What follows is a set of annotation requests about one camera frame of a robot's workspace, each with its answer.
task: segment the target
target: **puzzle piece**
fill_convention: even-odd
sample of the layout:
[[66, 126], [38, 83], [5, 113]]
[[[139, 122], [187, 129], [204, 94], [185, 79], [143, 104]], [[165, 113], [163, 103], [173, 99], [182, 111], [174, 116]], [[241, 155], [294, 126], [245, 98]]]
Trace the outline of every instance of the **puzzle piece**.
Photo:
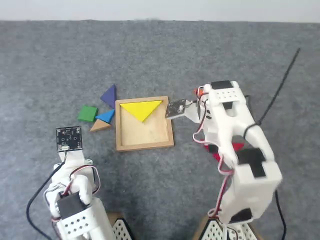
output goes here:
[[102, 121], [104, 121], [104, 122], [109, 124], [111, 122], [111, 119], [114, 116], [114, 114], [115, 114], [115, 110], [112, 109], [110, 111], [107, 111], [105, 113], [102, 113], [102, 114], [96, 116], [95, 118], [96, 119], [100, 119], [100, 120], [102, 120]]
[[162, 100], [130, 102], [121, 103], [120, 106], [135, 116], [135, 118], [140, 122], [143, 122], [160, 105], [161, 102]]
[[108, 104], [110, 107], [115, 109], [116, 105], [116, 85], [112, 85], [101, 97], [100, 99]]
[[94, 106], [87, 106], [83, 105], [81, 111], [78, 115], [78, 120], [80, 121], [87, 121], [87, 122], [94, 122], [95, 116], [98, 113], [98, 108]]
[[92, 128], [90, 129], [90, 132], [96, 132], [99, 130], [107, 129], [110, 126], [111, 126], [110, 124], [108, 124], [100, 119], [97, 119], [95, 121], [95, 123], [93, 124]]

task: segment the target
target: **white wall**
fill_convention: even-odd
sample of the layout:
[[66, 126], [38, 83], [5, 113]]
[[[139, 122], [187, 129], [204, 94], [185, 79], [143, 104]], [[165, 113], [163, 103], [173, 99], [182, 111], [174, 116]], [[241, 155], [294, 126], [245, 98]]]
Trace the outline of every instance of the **white wall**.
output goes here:
[[2, 0], [0, 20], [320, 23], [320, 0]]

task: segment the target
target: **blue triangle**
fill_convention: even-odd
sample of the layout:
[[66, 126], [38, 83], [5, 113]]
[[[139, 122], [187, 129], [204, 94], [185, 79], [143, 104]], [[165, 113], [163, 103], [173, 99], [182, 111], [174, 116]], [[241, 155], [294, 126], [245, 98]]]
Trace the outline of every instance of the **blue triangle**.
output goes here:
[[115, 109], [116, 105], [116, 85], [112, 85], [101, 97], [100, 99], [108, 104], [110, 107]]
[[114, 116], [114, 114], [115, 114], [115, 110], [112, 109], [110, 111], [107, 111], [105, 113], [102, 113], [102, 114], [96, 116], [95, 118], [96, 119], [100, 119], [100, 120], [102, 120], [102, 121], [104, 121], [104, 122], [109, 124], [111, 122], [111, 119]]

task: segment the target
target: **dark blue triangle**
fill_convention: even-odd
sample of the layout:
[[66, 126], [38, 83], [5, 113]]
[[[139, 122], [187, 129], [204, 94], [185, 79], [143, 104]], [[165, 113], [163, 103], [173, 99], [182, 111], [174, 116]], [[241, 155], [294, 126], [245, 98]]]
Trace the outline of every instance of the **dark blue triangle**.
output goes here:
[[116, 85], [112, 85], [101, 97], [100, 99], [108, 104], [113, 109], [116, 108]]

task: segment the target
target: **circuit board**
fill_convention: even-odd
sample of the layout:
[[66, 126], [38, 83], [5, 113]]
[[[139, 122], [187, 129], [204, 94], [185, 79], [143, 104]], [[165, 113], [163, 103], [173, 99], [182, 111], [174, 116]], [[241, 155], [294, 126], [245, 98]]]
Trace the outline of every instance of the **circuit board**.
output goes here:
[[82, 150], [81, 126], [57, 128], [56, 150], [57, 152]]
[[185, 113], [185, 107], [185, 99], [169, 102], [169, 104], [166, 107], [165, 117], [169, 119], [178, 117], [179, 115]]

